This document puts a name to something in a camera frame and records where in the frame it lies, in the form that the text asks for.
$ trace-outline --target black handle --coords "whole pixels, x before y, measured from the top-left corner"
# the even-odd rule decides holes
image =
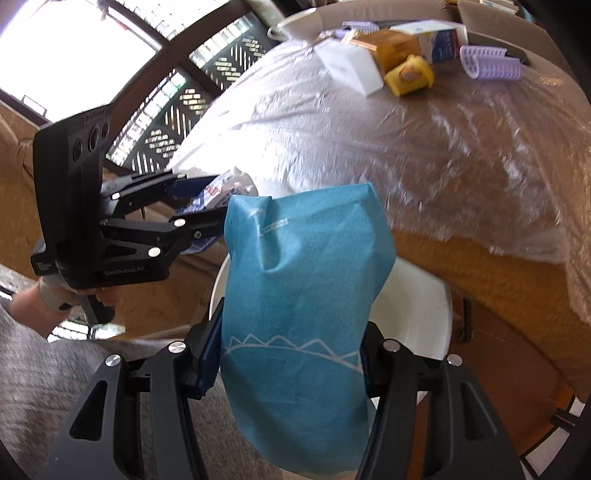
[[[80,297],[80,306],[86,315],[86,321],[89,325],[102,325],[110,323],[115,318],[115,309],[105,307],[94,295]]]

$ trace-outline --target white zigzag line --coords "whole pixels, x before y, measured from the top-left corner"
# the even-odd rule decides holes
[[[249,341],[249,340],[255,340],[258,343],[247,343],[247,341]],[[283,340],[289,346],[271,345],[276,340]],[[327,353],[311,352],[309,350],[305,350],[306,347],[309,347],[310,345],[314,345],[315,343],[320,344],[326,350]],[[318,356],[321,358],[326,358],[327,360],[331,360],[333,362],[336,362],[340,365],[343,365],[344,367],[350,368],[351,370],[355,370],[356,372],[359,372],[361,374],[363,373],[363,366],[361,365],[361,356],[359,355],[358,351],[347,353],[346,355],[338,356],[320,338],[315,338],[313,340],[310,340],[309,342],[304,343],[303,345],[297,346],[295,343],[288,340],[287,338],[285,338],[282,335],[275,335],[268,342],[263,342],[262,340],[260,340],[260,338],[257,338],[253,334],[249,333],[243,342],[238,340],[236,337],[231,337],[230,338],[230,346],[222,347],[222,350],[223,350],[222,358],[225,357],[226,355],[229,355],[234,350],[238,350],[239,348],[247,348],[247,347],[248,348],[278,348],[278,349],[283,349],[283,350],[295,350],[297,352],[307,353],[309,355],[314,355],[314,356]],[[357,365],[353,365],[350,362],[345,361],[346,358],[349,358],[352,356],[357,356],[357,358],[358,358]]]

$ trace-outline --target yellow cup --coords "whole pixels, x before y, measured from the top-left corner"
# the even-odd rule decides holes
[[[435,74],[423,57],[409,55],[404,63],[390,70],[384,77],[392,93],[397,97],[433,86]]]

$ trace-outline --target mug handle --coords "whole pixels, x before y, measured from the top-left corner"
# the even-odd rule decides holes
[[[279,30],[277,27],[271,27],[267,31],[267,37],[269,37],[271,40],[277,41],[289,40],[283,33],[281,33],[281,30]]]

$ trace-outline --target transparent plastic sheet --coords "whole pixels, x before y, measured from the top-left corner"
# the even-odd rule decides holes
[[[272,196],[371,182],[395,229],[566,262],[571,301],[589,321],[588,103],[568,103],[561,80],[526,67],[519,82],[472,80],[459,61],[434,69],[431,90],[364,98],[311,48],[285,43],[213,103],[171,166],[237,166]]]

